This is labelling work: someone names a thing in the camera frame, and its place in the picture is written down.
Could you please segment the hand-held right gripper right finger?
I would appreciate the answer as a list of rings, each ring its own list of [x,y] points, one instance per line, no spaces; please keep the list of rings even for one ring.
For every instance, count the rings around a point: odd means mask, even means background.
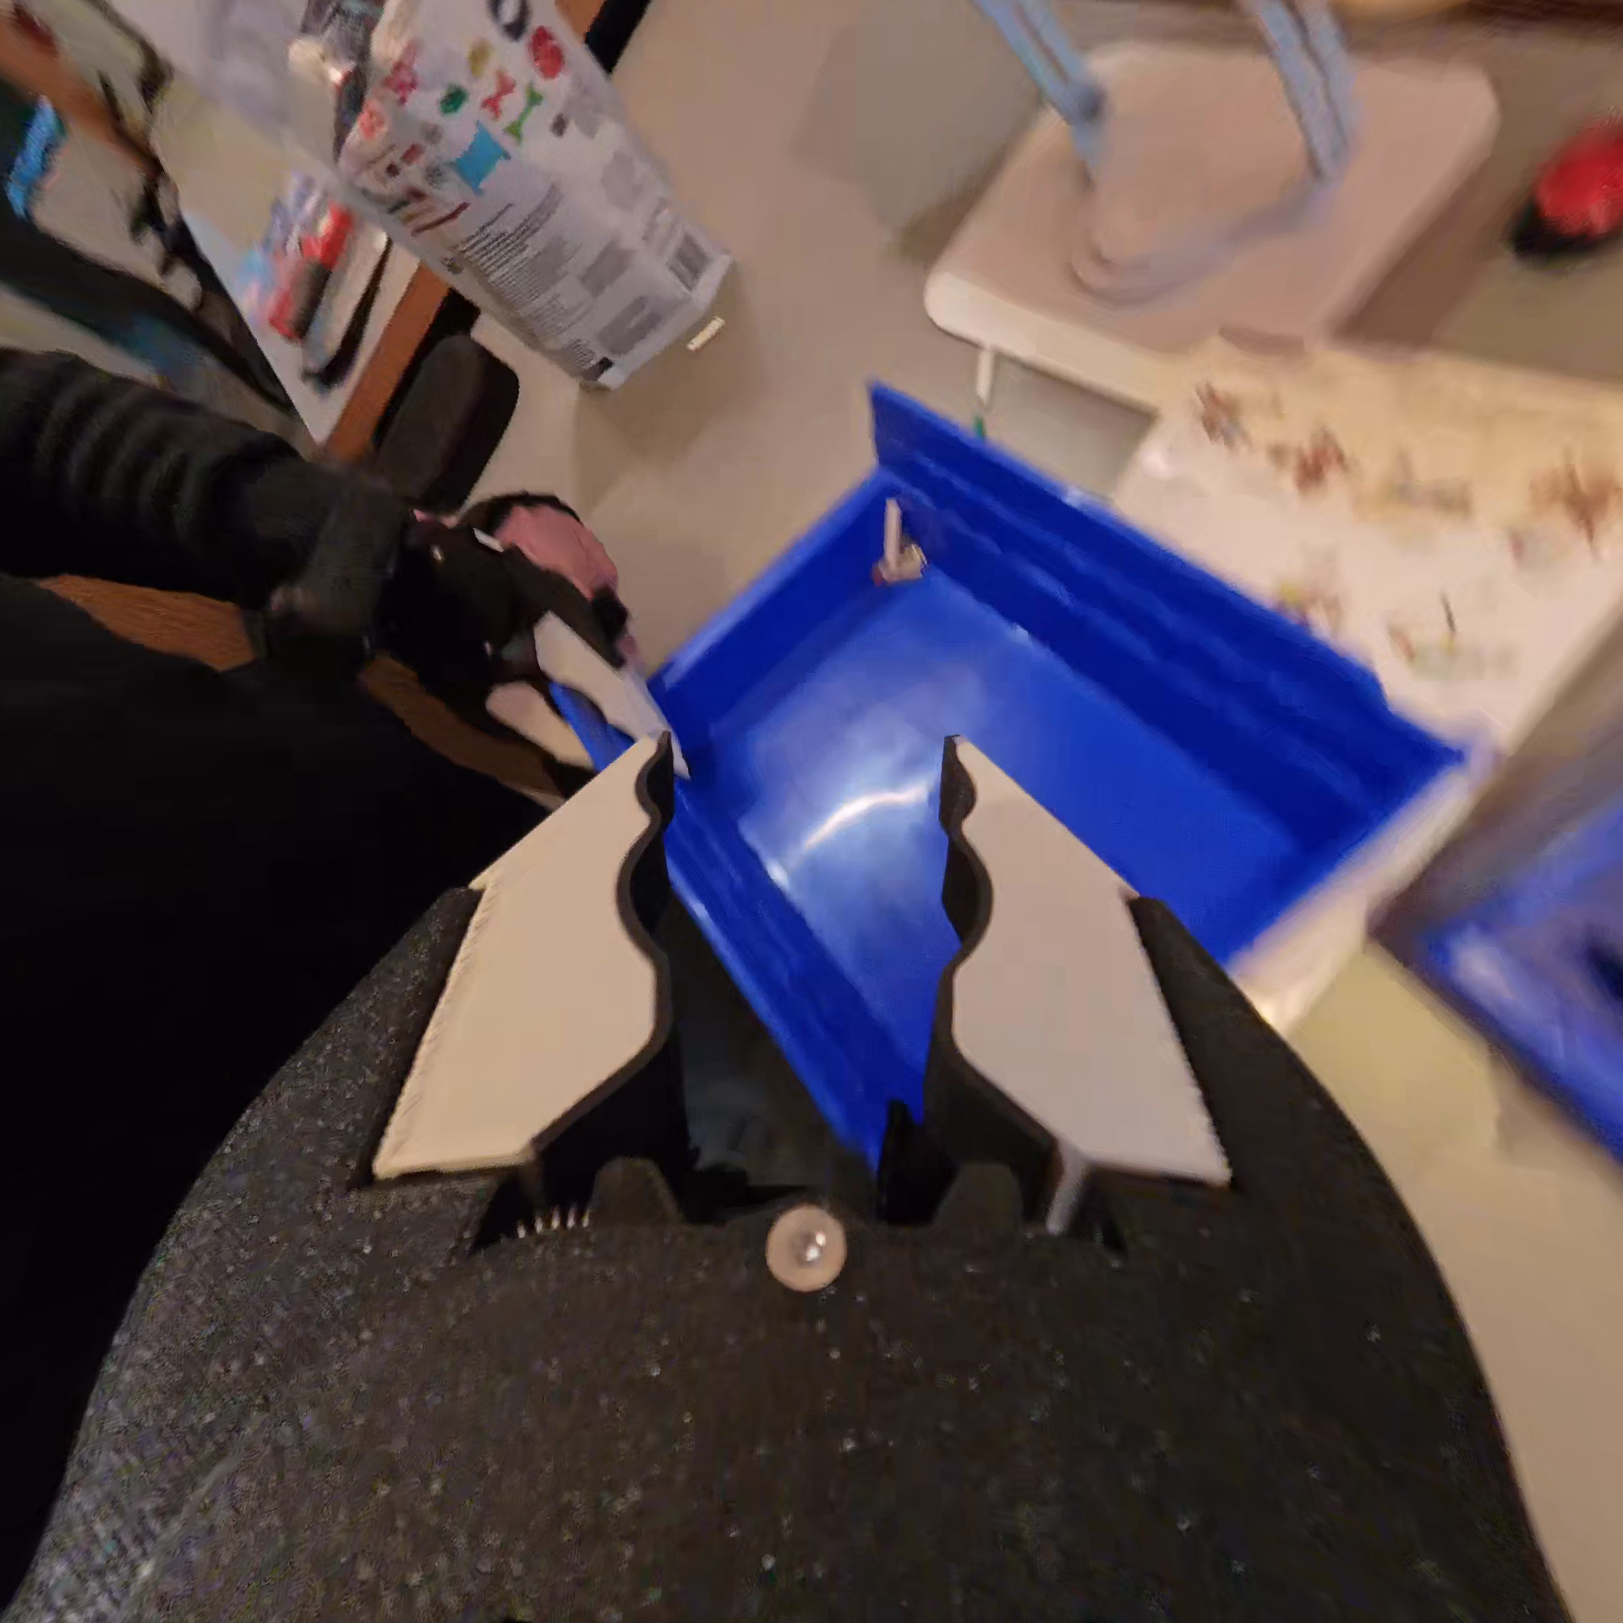
[[[1232,1167],[1131,905],[1137,894],[988,755],[943,744],[943,968],[924,1126],[1000,1165],[1025,1221],[1065,1233],[1094,1173],[1213,1189]]]

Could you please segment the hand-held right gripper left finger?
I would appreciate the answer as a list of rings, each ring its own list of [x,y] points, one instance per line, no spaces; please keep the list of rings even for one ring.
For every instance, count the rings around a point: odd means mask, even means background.
[[[674,788],[673,736],[639,738],[479,876],[375,1182],[539,1165],[621,1087],[646,1091],[676,1033],[655,938]]]

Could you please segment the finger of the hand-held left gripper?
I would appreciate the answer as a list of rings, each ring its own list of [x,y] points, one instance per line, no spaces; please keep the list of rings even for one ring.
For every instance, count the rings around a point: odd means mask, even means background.
[[[488,694],[486,711],[555,762],[573,768],[596,767],[573,726],[534,682],[506,681],[494,685]]]
[[[533,640],[539,672],[548,682],[567,687],[593,703],[612,727],[629,738],[665,736],[677,776],[688,776],[677,733],[633,664],[614,664],[560,615],[537,619]]]

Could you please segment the blue plastic bin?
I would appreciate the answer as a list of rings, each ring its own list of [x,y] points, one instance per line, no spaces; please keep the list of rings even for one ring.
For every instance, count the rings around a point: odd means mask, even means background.
[[[1620,732],[1512,764],[1377,940],[1622,1158]]]
[[[943,744],[967,738],[1234,965],[1465,752],[1368,669],[883,385],[876,463],[650,679],[670,876],[835,1134],[919,1111]],[[928,568],[879,586],[897,497]]]

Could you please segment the printed toy parts bag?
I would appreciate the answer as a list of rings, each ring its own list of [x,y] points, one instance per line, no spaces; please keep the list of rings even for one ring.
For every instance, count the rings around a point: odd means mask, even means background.
[[[612,391],[710,314],[733,258],[540,1],[393,1],[336,175],[396,245]]]

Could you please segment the person's left forearm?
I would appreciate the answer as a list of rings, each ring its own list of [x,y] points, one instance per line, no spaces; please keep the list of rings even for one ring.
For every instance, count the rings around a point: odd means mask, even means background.
[[[417,530],[351,469],[63,351],[2,356],[2,570],[367,625]]]

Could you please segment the person's left hand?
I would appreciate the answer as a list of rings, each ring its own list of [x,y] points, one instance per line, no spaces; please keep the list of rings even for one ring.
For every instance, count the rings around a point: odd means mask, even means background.
[[[519,500],[500,518],[494,535],[503,548],[569,579],[587,598],[620,591],[618,570],[605,545],[569,508]]]

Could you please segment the red and black hand tool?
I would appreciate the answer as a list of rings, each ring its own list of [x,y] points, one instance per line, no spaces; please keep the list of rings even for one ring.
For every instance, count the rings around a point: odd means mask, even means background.
[[[291,219],[268,254],[271,279],[263,314],[278,336],[300,342],[309,335],[352,234],[352,212],[324,192]]]

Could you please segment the illustrated instruction sheet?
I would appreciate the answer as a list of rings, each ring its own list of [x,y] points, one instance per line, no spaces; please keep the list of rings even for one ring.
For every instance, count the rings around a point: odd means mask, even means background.
[[[1504,755],[1620,619],[1620,389],[1214,347],[1113,499],[1411,718]]]

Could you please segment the red and black round object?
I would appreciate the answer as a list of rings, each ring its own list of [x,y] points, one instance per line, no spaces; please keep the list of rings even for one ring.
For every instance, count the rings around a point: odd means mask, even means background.
[[[1509,249],[1540,264],[1595,254],[1622,234],[1622,117],[1592,120],[1543,162],[1512,222]]]

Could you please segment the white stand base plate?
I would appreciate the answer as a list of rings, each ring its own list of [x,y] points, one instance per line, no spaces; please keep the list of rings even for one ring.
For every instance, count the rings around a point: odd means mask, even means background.
[[[981,8],[1044,111],[925,281],[946,335],[1151,404],[1217,339],[1330,339],[1491,154],[1471,66],[1349,52],[1334,2],[1237,2],[1247,42],[1085,52],[1053,2]]]

